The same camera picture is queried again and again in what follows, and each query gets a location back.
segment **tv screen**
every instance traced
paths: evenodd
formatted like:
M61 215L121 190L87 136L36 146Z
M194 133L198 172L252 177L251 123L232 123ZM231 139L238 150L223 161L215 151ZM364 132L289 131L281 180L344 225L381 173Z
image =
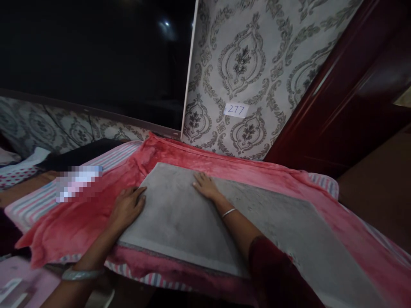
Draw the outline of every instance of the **tv screen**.
M196 7L4 1L0 95L181 137Z

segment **bracelet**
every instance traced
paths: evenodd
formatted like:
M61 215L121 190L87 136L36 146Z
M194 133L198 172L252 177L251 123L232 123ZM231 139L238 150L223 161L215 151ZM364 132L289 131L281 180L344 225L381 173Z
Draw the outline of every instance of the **bracelet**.
M221 219L223 219L225 216L227 216L228 214L230 214L230 213L231 213L232 211L234 211L234 210L236 210L236 208L233 208L233 209L227 211L226 213L224 213L224 214L221 216Z
M62 280L87 280L95 279L104 274L104 268L98 271L73 271L73 267L69 267L61 277Z

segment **polka dot fabric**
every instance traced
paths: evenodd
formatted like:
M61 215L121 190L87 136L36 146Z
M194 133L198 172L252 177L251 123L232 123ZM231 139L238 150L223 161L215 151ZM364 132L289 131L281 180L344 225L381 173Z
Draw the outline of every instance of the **polka dot fabric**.
M14 170L0 175L0 189L6 190L34 175L39 169L35 166Z

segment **striped mattress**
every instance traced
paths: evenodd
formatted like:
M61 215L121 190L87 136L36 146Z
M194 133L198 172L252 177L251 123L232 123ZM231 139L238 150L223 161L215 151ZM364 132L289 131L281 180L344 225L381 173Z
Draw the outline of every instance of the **striped mattress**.
M117 164L126 160L133 152L135 152L142 141L131 141L120 145L107 153L83 164L83 166L102 166L103 172L114 168ZM338 199L338 183L326 176L317 173L309 173L311 181L321 186L328 191L335 199ZM5 209L6 215L16 224L16 226L22 231L27 232L34 225L36 221L45 215L52 208L57 206L56 203L56 180L43 186L42 188L32 192L31 194L17 200L10 204ZM350 210L342 206L346 211L352 213ZM359 217L352 213L353 219L359 219L367 228L368 232L383 246L385 247L396 260L407 268L411 268L411 256L405 251L400 249L397 245L392 243L388 238L381 234L378 230L365 223ZM67 255L60 260L56 260L55 263L65 264L70 262L77 262L81 258L81 255ZM105 262L105 266L110 270L131 279L140 281L145 284L149 284L156 287L163 287L173 290L191 291L192 288L178 281L166 281L158 273L150 273L142 278L133 277L130 268L127 264L115 265L109 261Z

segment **damask wallpaper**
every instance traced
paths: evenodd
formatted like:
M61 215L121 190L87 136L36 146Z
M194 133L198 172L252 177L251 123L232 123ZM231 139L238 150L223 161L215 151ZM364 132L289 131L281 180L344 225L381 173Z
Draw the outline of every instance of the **damask wallpaper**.
M361 0L200 0L183 142L262 160ZM249 105L247 117L223 114ZM0 98L0 129L22 156L64 153L93 139L148 131L98 117Z

